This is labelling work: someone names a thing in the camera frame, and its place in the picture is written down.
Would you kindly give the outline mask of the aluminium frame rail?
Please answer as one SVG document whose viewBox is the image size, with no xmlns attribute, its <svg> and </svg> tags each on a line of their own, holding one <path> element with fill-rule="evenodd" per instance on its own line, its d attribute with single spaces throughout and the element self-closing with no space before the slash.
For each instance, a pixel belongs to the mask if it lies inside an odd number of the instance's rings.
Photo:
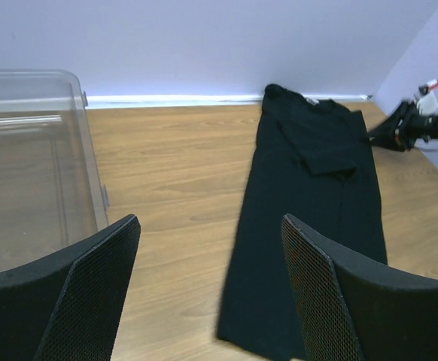
<svg viewBox="0 0 438 361">
<path fill-rule="evenodd" d="M 176 108 L 222 105 L 252 105 L 260 103 L 261 94 L 200 96 L 200 95 L 127 95 L 86 96 L 89 109 Z"/>
</svg>

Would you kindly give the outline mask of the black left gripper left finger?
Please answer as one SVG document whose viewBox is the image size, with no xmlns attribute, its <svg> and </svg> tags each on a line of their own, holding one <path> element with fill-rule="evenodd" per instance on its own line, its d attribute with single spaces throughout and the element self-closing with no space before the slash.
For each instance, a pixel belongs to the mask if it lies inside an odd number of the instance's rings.
<svg viewBox="0 0 438 361">
<path fill-rule="evenodd" d="M 140 233 L 130 214 L 0 272 L 0 360 L 109 360 Z"/>
</svg>

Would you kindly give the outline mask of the black t shirt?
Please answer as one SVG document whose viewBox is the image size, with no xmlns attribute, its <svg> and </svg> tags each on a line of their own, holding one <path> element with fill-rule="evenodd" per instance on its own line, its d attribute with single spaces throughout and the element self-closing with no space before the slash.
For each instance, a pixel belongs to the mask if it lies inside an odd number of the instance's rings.
<svg viewBox="0 0 438 361">
<path fill-rule="evenodd" d="M 216 336 L 271 360 L 304 359 L 281 240 L 299 220 L 386 262 L 379 182 L 360 111 L 266 87 Z"/>
</svg>

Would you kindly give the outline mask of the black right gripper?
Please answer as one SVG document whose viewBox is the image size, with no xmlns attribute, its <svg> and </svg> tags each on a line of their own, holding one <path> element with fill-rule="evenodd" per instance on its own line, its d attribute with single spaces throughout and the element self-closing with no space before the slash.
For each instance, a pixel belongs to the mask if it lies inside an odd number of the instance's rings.
<svg viewBox="0 0 438 361">
<path fill-rule="evenodd" d="M 418 115 L 414 101 L 402 101 L 392 114 L 367 132 L 371 145 L 393 151 L 411 150 L 416 139 L 409 134 L 408 126 Z"/>
</svg>

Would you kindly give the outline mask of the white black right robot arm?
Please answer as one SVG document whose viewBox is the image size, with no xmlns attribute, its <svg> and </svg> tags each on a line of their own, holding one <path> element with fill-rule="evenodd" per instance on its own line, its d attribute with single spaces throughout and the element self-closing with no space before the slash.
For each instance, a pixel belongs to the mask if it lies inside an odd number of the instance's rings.
<svg viewBox="0 0 438 361">
<path fill-rule="evenodd" d="M 437 87 L 438 80 L 431 80 L 418 87 L 413 99 L 402 100 L 383 122 L 368 131 L 371 145 L 405 152 L 419 139 L 425 143 L 438 140 Z"/>
</svg>

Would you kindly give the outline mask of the clear plastic storage bin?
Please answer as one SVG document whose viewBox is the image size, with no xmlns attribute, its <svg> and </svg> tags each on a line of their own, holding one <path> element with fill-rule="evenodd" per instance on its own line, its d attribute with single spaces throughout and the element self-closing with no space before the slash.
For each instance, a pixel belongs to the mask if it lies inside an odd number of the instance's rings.
<svg viewBox="0 0 438 361">
<path fill-rule="evenodd" d="M 108 225 L 87 97 L 58 70 L 0 70 L 0 272 Z"/>
</svg>

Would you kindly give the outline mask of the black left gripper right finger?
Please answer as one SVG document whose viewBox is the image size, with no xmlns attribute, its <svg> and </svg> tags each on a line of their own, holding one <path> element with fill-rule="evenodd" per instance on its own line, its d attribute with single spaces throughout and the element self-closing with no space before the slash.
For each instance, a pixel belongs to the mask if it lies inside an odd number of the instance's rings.
<svg viewBox="0 0 438 361">
<path fill-rule="evenodd" d="M 370 259 L 291 214 L 281 238 L 308 360 L 438 360 L 438 280 Z"/>
</svg>

